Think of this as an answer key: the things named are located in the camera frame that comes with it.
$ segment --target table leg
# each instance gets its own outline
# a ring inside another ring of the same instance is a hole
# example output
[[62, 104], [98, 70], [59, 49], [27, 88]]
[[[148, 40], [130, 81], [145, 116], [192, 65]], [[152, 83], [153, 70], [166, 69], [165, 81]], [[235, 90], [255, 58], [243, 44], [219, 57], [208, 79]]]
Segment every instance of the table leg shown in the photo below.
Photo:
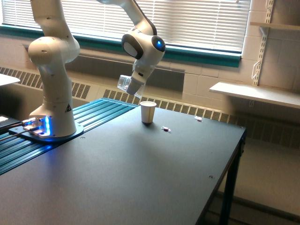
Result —
[[238, 146], [238, 153], [236, 154], [232, 164], [230, 165], [227, 173], [225, 191], [223, 196], [223, 205], [220, 215], [220, 225], [227, 225], [230, 215], [231, 203], [233, 201], [233, 193], [235, 188], [235, 182], [238, 175], [240, 157], [243, 152], [244, 138], [241, 139]]

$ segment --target black cable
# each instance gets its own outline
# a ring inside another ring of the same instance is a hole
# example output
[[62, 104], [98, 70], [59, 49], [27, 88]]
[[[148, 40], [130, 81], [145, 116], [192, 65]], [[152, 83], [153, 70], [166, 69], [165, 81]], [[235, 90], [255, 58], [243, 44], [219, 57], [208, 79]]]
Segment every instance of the black cable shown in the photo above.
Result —
[[5, 129], [10, 129], [10, 128], [15, 128], [15, 127], [19, 127], [19, 126], [22, 126], [22, 123], [19, 122], [19, 123], [16, 123], [16, 124], [12, 124], [12, 125], [9, 125], [9, 126], [6, 126], [4, 127]]
[[7, 139], [10, 139], [10, 138], [12, 138], [12, 137], [17, 137], [17, 136], [19, 136], [19, 135], [21, 135], [21, 134], [23, 134], [23, 133], [29, 132], [29, 131], [37, 130], [37, 129], [39, 129], [39, 127], [34, 127], [34, 128], [29, 129], [29, 130], [24, 130], [24, 131], [22, 131], [22, 132], [20, 132], [20, 133], [11, 135], [11, 136], [6, 137], [6, 138], [3, 138], [3, 139], [0, 139], [0, 142], [5, 141], [5, 140], [7, 140]]
[[0, 128], [0, 134], [11, 129], [11, 128], [15, 128], [15, 127], [18, 127], [18, 126], [22, 126], [22, 123], [21, 122], [18, 122], [16, 124], [12, 124], [12, 125], [6, 125], [4, 127], [1, 127]]

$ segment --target blue led light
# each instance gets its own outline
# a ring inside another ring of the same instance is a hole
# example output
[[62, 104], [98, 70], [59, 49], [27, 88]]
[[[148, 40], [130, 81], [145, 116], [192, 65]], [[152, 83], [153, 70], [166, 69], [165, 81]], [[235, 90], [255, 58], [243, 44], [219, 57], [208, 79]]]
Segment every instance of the blue led light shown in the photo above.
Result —
[[50, 121], [47, 116], [45, 116], [45, 126], [46, 126], [46, 134], [50, 135]]

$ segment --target white paper cup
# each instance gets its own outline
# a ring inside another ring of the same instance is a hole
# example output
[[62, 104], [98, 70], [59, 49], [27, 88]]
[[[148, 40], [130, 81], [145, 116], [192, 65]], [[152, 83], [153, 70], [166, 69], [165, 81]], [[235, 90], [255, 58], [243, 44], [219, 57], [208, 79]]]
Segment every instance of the white paper cup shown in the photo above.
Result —
[[141, 102], [141, 113], [142, 113], [142, 122], [146, 124], [150, 124], [153, 122], [153, 116], [155, 111], [155, 102]]

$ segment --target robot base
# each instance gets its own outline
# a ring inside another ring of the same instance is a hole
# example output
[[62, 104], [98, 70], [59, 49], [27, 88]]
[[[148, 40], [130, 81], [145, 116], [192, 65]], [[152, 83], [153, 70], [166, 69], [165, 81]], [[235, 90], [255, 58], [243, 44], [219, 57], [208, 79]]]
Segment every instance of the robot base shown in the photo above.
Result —
[[[76, 132], [71, 134], [71, 135], [65, 136], [65, 137], [41, 138], [37, 135], [32, 134], [31, 132], [26, 132], [26, 133], [20, 134], [19, 136], [24, 138], [24, 139], [27, 139], [27, 140], [42, 142], [42, 143], [67, 142], [67, 141], [69, 141], [71, 139], [74, 139], [74, 138], [78, 137], [79, 135], [83, 134], [83, 126], [80, 125], [79, 123], [75, 123], [75, 125], [76, 125]], [[9, 129], [9, 133], [12, 134], [12, 135], [18, 134], [22, 131], [24, 131], [22, 126]]]

